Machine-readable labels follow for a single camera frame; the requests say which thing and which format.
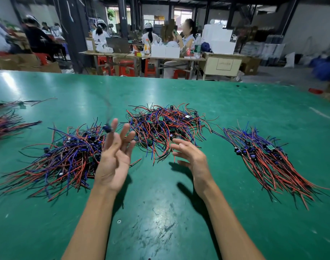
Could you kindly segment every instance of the green table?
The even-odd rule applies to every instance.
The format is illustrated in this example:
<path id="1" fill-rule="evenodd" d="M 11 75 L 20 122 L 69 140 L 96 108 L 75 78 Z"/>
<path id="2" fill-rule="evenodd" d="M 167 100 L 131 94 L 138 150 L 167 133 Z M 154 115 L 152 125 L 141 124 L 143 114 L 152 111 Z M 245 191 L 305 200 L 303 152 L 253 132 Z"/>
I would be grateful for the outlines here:
<path id="1" fill-rule="evenodd" d="M 220 116 L 220 126 L 245 126 L 249 121 L 263 136 L 283 142 L 290 161 L 305 178 L 330 188 L 330 103 L 294 87 L 154 78 L 103 77 L 0 71 L 0 100 L 48 100 L 17 109 L 25 121 L 43 123 L 13 139 L 0 141 L 0 175 L 25 167 L 32 158 L 18 150 L 29 144 L 50 142 L 53 122 L 59 129 L 106 119 L 107 97 L 113 117 L 125 121 L 128 105 L 178 105 L 182 102 L 208 119 Z M 237 218 L 268 260 L 330 259 L 330 198 L 322 196 L 307 211 L 291 195 L 272 202 L 261 191 L 232 146 L 204 132 L 200 143 L 214 179 Z M 205 208 L 191 194 L 187 175 L 169 163 L 152 166 L 150 157 L 136 149 L 132 160 L 142 158 L 116 201 L 108 242 L 108 259 L 217 259 L 205 220 Z M 0 260 L 59 259 L 66 248 L 89 191 L 70 190 L 56 202 L 26 199 L 30 190 L 0 198 Z M 124 209 L 121 201 L 124 197 Z"/>

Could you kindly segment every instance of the light blue shirt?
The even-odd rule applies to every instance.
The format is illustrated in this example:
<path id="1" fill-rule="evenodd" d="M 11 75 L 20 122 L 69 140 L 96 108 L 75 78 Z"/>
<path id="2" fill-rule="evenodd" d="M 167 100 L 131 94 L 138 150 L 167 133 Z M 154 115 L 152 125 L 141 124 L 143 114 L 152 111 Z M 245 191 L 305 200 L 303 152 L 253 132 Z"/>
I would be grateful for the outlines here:
<path id="1" fill-rule="evenodd" d="M 188 37 L 183 37 L 182 38 L 183 45 L 186 45 L 190 39 L 193 39 L 193 42 L 195 42 L 195 38 L 194 38 L 194 36 L 192 34 L 189 35 Z"/>

